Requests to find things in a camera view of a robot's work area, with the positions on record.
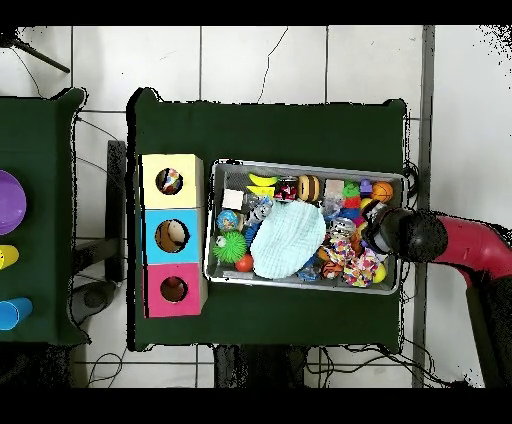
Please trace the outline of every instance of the purple bowl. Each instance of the purple bowl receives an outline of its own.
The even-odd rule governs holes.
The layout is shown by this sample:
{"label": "purple bowl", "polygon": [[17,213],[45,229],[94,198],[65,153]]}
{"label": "purple bowl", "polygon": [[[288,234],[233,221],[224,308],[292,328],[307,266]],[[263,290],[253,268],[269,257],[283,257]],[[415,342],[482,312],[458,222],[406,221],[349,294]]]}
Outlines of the purple bowl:
{"label": "purple bowl", "polygon": [[13,231],[25,216],[27,198],[19,181],[0,170],[0,235]]}

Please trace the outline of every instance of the green toy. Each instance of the green toy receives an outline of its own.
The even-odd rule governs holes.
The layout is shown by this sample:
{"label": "green toy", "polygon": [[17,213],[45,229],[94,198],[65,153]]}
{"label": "green toy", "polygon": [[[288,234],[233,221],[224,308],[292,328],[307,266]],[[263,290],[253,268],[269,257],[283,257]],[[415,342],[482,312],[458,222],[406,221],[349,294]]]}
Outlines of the green toy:
{"label": "green toy", "polygon": [[245,237],[238,231],[222,233],[217,237],[216,245],[213,246],[213,254],[221,261],[235,263],[243,258],[247,245]]}
{"label": "green toy", "polygon": [[345,199],[349,197],[359,196],[359,184],[353,181],[345,181],[345,187],[343,188],[343,197]]}

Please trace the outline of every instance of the green spiky ball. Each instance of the green spiky ball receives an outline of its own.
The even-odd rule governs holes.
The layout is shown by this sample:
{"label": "green spiky ball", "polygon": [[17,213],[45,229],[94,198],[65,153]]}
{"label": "green spiky ball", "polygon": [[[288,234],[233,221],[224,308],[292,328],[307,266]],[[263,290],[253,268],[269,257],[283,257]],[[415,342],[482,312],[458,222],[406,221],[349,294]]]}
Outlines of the green spiky ball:
{"label": "green spiky ball", "polygon": [[221,261],[227,263],[235,263],[242,259],[247,250],[245,237],[238,231],[229,231],[222,233],[220,237],[224,237],[225,245],[219,246],[218,243],[213,247],[213,254]]}

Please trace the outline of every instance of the light blue towel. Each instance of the light blue towel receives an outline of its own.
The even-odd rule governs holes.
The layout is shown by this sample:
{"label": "light blue towel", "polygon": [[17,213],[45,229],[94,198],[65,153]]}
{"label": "light blue towel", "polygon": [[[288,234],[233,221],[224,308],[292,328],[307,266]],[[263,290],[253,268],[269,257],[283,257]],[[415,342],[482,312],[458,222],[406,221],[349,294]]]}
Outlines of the light blue towel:
{"label": "light blue towel", "polygon": [[284,278],[313,256],[325,237],[320,209],[304,202],[275,202],[251,244],[254,272],[264,278]]}

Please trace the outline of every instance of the yellow cup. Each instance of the yellow cup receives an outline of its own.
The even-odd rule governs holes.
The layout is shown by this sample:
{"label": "yellow cup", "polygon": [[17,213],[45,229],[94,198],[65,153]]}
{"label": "yellow cup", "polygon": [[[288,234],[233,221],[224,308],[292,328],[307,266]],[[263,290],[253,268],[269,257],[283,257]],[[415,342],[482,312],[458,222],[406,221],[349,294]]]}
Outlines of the yellow cup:
{"label": "yellow cup", "polygon": [[0,245],[0,269],[16,263],[20,254],[18,249],[10,245]]}

